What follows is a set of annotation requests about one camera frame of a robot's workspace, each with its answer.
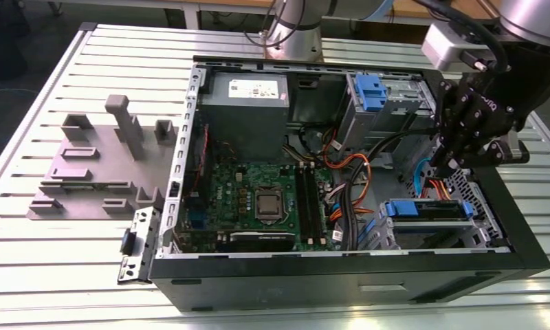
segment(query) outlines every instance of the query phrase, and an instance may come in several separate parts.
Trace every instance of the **expansion slot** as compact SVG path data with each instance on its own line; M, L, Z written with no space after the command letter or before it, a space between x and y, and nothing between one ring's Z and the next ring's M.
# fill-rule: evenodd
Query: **expansion slot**
M312 237L311 231L311 214L308 212L308 196L305 192L305 170L303 167L296 167L296 199L297 211L300 216L300 237L301 241L308 241Z
M319 186L312 168L308 168L305 171L305 182L308 190L308 210L311 211L311 237L313 238L313 242L320 244L323 242L323 220L320 218Z

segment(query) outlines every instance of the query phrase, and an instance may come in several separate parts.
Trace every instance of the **aluminum slotted table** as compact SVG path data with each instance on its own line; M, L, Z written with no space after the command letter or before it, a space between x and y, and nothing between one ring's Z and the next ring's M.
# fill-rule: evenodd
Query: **aluminum slotted table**
M181 314L155 286L117 286L120 239L131 219L25 218L63 140L63 120L87 113L93 124L113 124L104 101L109 94L125 94L141 125L169 119L179 126L193 55L261 58L264 53L240 33L83 26L0 157L1 326L550 329L550 270L450 303L417 306ZM416 45L325 39L323 49L331 63L430 67ZM530 163L500 173L550 258L550 132L537 116L520 137Z

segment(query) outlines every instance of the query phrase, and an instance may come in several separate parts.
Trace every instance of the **green motherboard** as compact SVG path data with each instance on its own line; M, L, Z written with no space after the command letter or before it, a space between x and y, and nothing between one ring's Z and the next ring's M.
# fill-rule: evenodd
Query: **green motherboard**
M293 251L333 250L323 203L325 187L332 183L331 173L327 168L315 168L311 172L316 185L312 188L319 195L317 201L311 200L313 202L311 207L316 210L315 218L320 221L316 225L323 233L320 239L307 239L301 232L305 231L307 223L301 223L300 216L303 205L299 204L303 202L297 197L296 166L220 164L212 171L209 206L203 219L204 228L191 231L195 251L215 252L215 235L221 231L287 232L296 235ZM189 217L199 217L199 215L192 213Z

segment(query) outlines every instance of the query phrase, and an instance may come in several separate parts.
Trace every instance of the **gray post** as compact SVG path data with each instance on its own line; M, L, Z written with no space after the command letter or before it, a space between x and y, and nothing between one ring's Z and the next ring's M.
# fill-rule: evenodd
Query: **gray post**
M128 97L127 95L108 96L105 104L107 112L113 114L119 122L119 128L123 132L128 149L135 160L141 160L145 157L145 151L140 143L140 126L135 126L131 115L128 114Z

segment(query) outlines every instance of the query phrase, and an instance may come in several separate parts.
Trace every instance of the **cpu socket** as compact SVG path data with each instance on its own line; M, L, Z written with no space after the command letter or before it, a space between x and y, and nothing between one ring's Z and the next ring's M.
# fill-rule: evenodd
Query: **cpu socket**
M284 199L281 189L271 188L255 191L255 218L265 224L273 224L284 218Z

